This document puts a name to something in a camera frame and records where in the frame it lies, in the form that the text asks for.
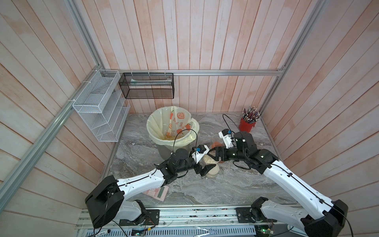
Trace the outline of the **brown jar lid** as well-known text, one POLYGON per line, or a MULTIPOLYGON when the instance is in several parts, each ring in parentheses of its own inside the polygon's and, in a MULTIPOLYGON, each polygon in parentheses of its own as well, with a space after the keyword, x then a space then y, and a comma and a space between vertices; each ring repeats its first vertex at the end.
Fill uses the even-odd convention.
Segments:
POLYGON ((211 149, 214 149, 216 147, 223 147, 224 144, 221 143, 221 142, 214 142, 212 145, 211 145, 211 149))

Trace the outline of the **oatmeal jar with brown lid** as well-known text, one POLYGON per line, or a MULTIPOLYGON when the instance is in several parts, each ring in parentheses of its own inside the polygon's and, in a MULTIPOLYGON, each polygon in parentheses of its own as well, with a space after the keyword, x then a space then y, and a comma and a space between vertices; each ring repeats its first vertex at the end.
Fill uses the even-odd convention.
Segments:
POLYGON ((209 155, 204 155, 202 157, 202 159, 200 160, 200 163, 203 165, 203 166, 206 166, 206 165, 215 165, 215 164, 218 164, 219 161, 215 161, 212 157, 210 157, 209 155))

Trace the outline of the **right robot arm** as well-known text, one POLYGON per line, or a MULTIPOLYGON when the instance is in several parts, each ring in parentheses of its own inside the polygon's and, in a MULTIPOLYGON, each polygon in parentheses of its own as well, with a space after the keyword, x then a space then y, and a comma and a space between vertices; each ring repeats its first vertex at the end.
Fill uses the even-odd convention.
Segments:
POLYGON ((260 197, 251 205, 253 222, 277 220, 304 231, 309 237, 336 237, 347 223, 348 206, 342 200, 333 201, 321 194, 294 174, 274 153, 258 149, 252 135, 245 131, 233 133, 228 129, 219 132, 224 146, 215 147, 216 161, 242 161, 249 169, 274 181, 301 208, 278 204, 260 197))

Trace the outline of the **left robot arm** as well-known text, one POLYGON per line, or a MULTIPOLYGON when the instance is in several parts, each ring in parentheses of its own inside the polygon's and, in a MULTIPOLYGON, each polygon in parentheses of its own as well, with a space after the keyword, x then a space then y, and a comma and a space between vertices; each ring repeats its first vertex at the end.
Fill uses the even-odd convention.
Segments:
POLYGON ((215 167, 215 164, 199 163, 208 152, 209 148, 203 145, 192 153, 180 148, 150 172, 125 179, 115 179, 112 175, 104 178, 85 199, 93 227, 99 229, 114 219, 141 223, 147 215, 146 208, 140 200, 129 201, 129 198, 168 185, 180 178, 181 172, 191 169, 205 176, 215 167))

